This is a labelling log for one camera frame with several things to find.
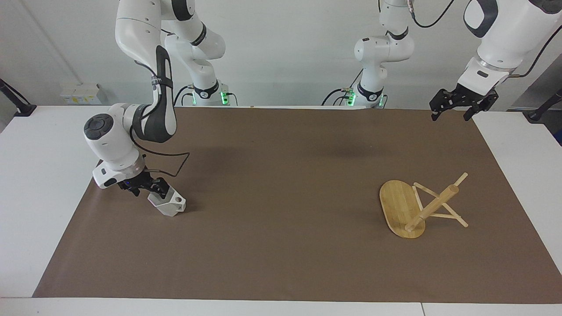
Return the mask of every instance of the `black mount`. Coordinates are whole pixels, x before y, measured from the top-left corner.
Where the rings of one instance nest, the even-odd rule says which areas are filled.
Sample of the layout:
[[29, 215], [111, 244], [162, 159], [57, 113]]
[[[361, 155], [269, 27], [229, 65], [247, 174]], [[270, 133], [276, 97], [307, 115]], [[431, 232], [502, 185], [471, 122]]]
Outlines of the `black mount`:
[[533, 121], [539, 121], [542, 118], [542, 115], [558, 102], [562, 102], [562, 89], [558, 90], [552, 97], [550, 97], [550, 99], [541, 105], [541, 107], [529, 112], [527, 117]]
[[0, 79], [0, 91], [17, 107], [17, 112], [14, 114], [15, 117], [28, 117], [37, 109], [35, 104], [23, 103], [2, 79]]
[[166, 198], [170, 189], [170, 185], [164, 178], [153, 179], [146, 168], [138, 176], [121, 181], [118, 185], [121, 190], [130, 191], [135, 196], [139, 196], [141, 189], [146, 189], [160, 195], [162, 199]]
[[499, 96], [494, 89], [492, 89], [487, 96], [481, 96], [457, 84], [455, 90], [449, 92], [445, 89], [441, 89], [433, 97], [429, 103], [433, 111], [431, 118], [433, 121], [437, 121], [439, 116], [447, 110], [459, 106], [469, 106], [470, 108], [464, 114], [464, 120], [469, 121], [475, 114], [481, 111], [488, 111], [498, 98]]

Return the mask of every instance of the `white wall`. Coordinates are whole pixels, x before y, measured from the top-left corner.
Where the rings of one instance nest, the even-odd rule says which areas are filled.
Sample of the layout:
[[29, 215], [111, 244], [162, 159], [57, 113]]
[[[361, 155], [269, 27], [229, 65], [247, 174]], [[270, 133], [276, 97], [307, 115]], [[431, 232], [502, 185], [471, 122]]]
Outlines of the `white wall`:
[[[29, 9], [46, 36], [29, 27], [30, 19], [18, 3]], [[414, 56], [387, 65], [389, 107], [427, 109], [440, 88], [454, 88], [479, 45], [462, 22], [466, 3], [456, 1], [434, 28], [410, 28]], [[448, 0], [416, 1], [418, 19], [433, 21], [447, 4]], [[59, 83], [76, 82], [76, 77], [99, 83], [111, 103], [151, 102], [146, 71], [115, 44], [117, 5], [118, 0], [0, 1], [0, 76], [41, 105], [62, 104]], [[245, 105], [319, 104], [329, 91], [349, 85], [361, 69], [353, 57], [355, 42], [384, 34], [374, 0], [199, 0], [197, 11], [225, 38], [226, 55], [213, 64]], [[45, 45], [46, 37], [62, 59]], [[560, 51], [562, 36], [552, 42], [532, 75], [498, 89], [495, 108], [513, 104]], [[61, 66], [61, 60], [68, 61], [77, 76]], [[176, 87], [190, 83], [181, 65], [174, 66]]]

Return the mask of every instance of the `brown paper sheet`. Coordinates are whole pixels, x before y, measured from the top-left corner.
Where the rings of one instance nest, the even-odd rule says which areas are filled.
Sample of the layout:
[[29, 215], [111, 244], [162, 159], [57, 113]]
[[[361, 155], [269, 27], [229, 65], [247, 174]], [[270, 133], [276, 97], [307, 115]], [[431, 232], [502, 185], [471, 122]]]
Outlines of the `brown paper sheet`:
[[[558, 269], [462, 113], [176, 113], [176, 136], [145, 145], [192, 153], [168, 178], [186, 212], [164, 217], [146, 193], [92, 182], [34, 297], [562, 303]], [[181, 160], [147, 164], [175, 171]], [[416, 240], [389, 230], [383, 183], [440, 192], [465, 171], [449, 204], [469, 228], [431, 218]]]

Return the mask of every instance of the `black clamp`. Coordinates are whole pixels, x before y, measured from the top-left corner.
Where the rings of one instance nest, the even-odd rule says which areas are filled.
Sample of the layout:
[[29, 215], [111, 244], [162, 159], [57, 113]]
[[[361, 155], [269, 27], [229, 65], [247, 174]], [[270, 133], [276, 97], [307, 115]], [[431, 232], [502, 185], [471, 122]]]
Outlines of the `black clamp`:
[[141, 189], [146, 189], [166, 198], [170, 185], [163, 178], [153, 179], [150, 172], [145, 168], [138, 176], [121, 181], [117, 184], [121, 190], [132, 192], [135, 196], [139, 196]]
[[165, 85], [167, 87], [169, 87], [170, 89], [174, 88], [174, 82], [166, 77], [160, 77], [160, 76], [152, 76], [152, 86], [155, 87], [157, 85]]
[[459, 84], [451, 92], [441, 89], [429, 103], [433, 112], [431, 118], [433, 121], [437, 121], [441, 114], [447, 110], [459, 106], [469, 106], [470, 108], [464, 114], [464, 120], [469, 121], [475, 114], [488, 111], [498, 98], [499, 96], [494, 89], [487, 96], [481, 96]]

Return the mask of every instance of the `round button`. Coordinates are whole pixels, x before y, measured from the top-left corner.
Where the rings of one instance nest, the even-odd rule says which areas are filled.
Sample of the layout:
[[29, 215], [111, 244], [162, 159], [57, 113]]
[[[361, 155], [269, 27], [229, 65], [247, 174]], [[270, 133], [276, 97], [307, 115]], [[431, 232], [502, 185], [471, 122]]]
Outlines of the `round button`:
[[101, 118], [94, 118], [90, 123], [90, 128], [93, 130], [100, 130], [105, 125], [105, 121]]

